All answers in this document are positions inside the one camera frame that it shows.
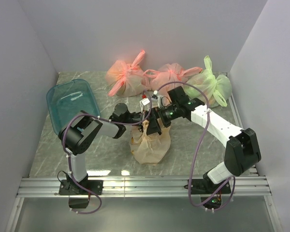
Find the teal plastic tray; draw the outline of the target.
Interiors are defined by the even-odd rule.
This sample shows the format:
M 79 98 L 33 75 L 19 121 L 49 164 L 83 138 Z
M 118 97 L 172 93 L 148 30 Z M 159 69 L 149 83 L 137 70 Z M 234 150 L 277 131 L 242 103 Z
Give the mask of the teal plastic tray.
M 46 101 L 56 135 L 82 110 L 95 116 L 101 114 L 89 83 L 83 79 L 52 87 L 46 94 Z

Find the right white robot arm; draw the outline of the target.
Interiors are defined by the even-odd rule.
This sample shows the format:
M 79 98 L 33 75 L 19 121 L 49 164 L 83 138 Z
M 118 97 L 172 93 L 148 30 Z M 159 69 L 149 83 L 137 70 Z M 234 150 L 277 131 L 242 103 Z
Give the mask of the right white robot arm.
M 203 127 L 216 137 L 225 147 L 224 161 L 204 174 L 203 187 L 205 191 L 214 193 L 224 180 L 240 176 L 261 160 L 261 152 L 254 130 L 242 129 L 217 115 L 204 102 L 190 99 L 182 87 L 176 87 L 168 92 L 171 103 L 162 105 L 162 96 L 154 91 L 151 99 L 158 103 L 152 108 L 146 133 L 161 134 L 158 120 L 164 127 L 169 127 L 171 121 L 186 118 Z

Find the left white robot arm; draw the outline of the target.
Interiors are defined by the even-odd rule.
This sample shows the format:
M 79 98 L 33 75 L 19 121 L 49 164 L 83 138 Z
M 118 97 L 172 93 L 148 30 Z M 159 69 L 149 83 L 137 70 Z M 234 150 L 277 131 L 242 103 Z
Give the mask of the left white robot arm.
M 131 113 L 126 104 L 119 103 L 108 120 L 80 111 L 62 128 L 58 137 L 67 153 L 69 170 L 66 177 L 72 191 L 83 194 L 89 189 L 85 151 L 93 140 L 97 136 L 118 139 L 126 131 L 126 125 L 138 126 L 149 118 L 150 113 L 151 110 Z

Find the orange printed plastic bag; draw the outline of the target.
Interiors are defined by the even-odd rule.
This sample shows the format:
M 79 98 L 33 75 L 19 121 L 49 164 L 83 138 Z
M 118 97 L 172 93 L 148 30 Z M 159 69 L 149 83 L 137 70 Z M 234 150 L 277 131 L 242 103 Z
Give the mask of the orange printed plastic bag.
M 161 128 L 161 135 L 146 134 L 151 119 L 157 119 Z M 130 150 L 139 164 L 158 164 L 168 152 L 171 145 L 170 127 L 164 127 L 160 118 L 156 118 L 154 108 L 150 117 L 139 126 L 132 126 L 130 130 Z

